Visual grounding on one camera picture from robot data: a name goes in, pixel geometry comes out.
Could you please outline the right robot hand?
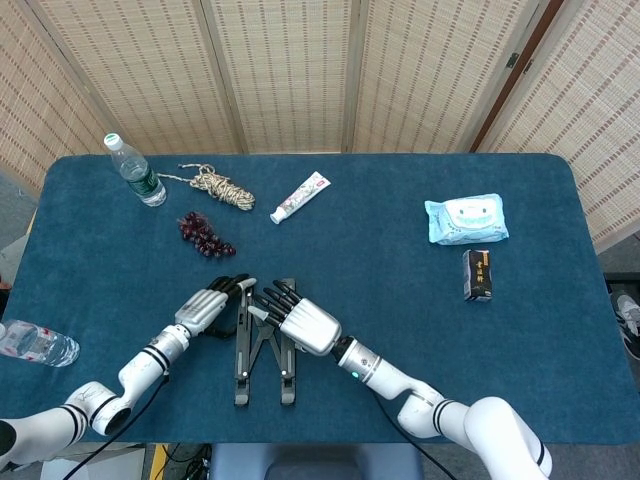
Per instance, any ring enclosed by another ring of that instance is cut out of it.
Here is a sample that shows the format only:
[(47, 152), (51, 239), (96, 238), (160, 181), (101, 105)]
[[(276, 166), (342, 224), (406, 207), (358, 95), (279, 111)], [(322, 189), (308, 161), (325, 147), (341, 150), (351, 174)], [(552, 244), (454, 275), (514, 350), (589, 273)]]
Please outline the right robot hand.
[(302, 351), (327, 356), (341, 337), (338, 320), (283, 280), (274, 280), (273, 285), (274, 289), (265, 287), (262, 295), (253, 295), (248, 311)]

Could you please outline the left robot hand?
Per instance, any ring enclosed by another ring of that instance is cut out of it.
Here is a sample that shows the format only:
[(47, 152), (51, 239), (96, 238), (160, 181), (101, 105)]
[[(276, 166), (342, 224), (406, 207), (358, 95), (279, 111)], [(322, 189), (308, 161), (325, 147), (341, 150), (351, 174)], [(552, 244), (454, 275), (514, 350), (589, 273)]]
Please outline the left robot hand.
[(228, 339), (236, 334), (237, 328), (221, 330), (213, 324), (232, 298), (253, 287), (256, 282), (254, 277), (246, 273), (235, 277), (217, 277), (181, 306), (175, 313), (174, 323), (181, 325), (190, 338), (204, 334), (218, 339)]

